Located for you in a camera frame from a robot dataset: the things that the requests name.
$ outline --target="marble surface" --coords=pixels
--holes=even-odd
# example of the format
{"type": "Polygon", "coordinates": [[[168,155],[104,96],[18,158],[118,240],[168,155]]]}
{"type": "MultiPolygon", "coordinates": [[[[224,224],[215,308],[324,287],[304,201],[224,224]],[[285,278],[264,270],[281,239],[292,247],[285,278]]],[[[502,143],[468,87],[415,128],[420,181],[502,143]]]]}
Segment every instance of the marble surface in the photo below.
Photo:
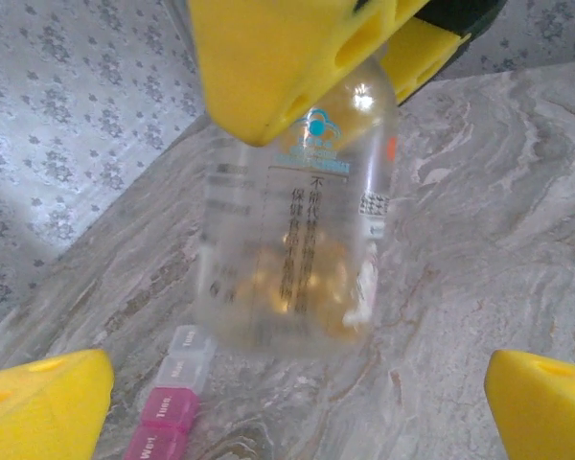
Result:
{"type": "MultiPolygon", "coordinates": [[[[0,320],[203,111],[186,0],[123,4],[0,0],[0,320]]],[[[570,60],[575,0],[508,0],[438,80],[570,60]]]]}
{"type": "MultiPolygon", "coordinates": [[[[402,108],[376,328],[323,362],[219,350],[186,458],[506,458],[491,353],[575,362],[575,63],[434,82],[402,108]]],[[[0,368],[99,347],[116,370],[96,459],[119,459],[192,319],[206,118],[0,323],[0,368]]]]}

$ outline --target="orange tab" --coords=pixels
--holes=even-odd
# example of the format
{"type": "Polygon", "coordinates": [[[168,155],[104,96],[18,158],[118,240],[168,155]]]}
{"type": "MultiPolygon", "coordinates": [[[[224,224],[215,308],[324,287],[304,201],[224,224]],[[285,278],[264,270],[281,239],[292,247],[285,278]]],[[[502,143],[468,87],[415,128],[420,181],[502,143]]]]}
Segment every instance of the orange tab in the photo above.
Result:
{"type": "Polygon", "coordinates": [[[396,157],[396,137],[390,139],[387,143],[387,159],[394,161],[396,157]]]}

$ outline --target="pill organizer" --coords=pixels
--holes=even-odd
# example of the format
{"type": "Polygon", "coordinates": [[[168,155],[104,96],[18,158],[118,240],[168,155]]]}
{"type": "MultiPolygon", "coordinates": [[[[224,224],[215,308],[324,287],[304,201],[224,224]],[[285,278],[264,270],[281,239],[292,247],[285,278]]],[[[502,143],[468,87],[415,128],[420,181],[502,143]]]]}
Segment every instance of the pill organizer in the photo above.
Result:
{"type": "Polygon", "coordinates": [[[182,458],[216,347],[199,326],[177,328],[124,460],[182,458]]]}

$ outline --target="floral wallpaper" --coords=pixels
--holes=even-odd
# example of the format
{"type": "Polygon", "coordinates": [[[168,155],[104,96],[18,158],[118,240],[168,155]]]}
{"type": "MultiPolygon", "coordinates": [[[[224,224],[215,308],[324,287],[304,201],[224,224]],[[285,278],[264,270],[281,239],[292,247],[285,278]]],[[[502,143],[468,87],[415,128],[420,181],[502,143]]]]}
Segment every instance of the floral wallpaper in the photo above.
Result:
{"type": "Polygon", "coordinates": [[[492,27],[441,76],[539,67],[575,60],[575,0],[508,0],[492,27]]]}
{"type": "Polygon", "coordinates": [[[162,2],[0,0],[0,319],[201,111],[162,2]]]}

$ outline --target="bottle label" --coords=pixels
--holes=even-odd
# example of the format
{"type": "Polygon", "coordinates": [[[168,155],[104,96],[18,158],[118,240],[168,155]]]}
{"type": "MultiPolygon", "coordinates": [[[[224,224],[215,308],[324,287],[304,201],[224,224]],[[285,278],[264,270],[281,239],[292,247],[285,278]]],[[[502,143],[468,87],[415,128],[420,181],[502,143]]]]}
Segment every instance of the bottle label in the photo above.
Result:
{"type": "Polygon", "coordinates": [[[277,224],[283,233],[281,277],[278,290],[280,297],[275,308],[285,308],[304,314],[310,302],[310,279],[318,276],[313,266],[319,263],[319,251],[332,225],[340,222],[341,210],[332,201],[340,196],[347,178],[327,172],[296,172],[283,167],[272,167],[267,176],[266,187],[280,187],[289,191],[287,199],[266,200],[263,213],[272,214],[277,220],[263,222],[262,240],[271,242],[276,238],[277,224]]]}
{"type": "Polygon", "coordinates": [[[364,217],[363,237],[380,240],[385,233],[385,217],[390,204],[387,195],[366,192],[360,197],[358,212],[364,217]]]}
{"type": "Polygon", "coordinates": [[[326,111],[315,108],[307,116],[296,120],[290,128],[296,133],[296,143],[278,153],[278,165],[293,168],[316,168],[321,171],[349,175],[350,164],[336,159],[334,143],[341,130],[326,111]]]}

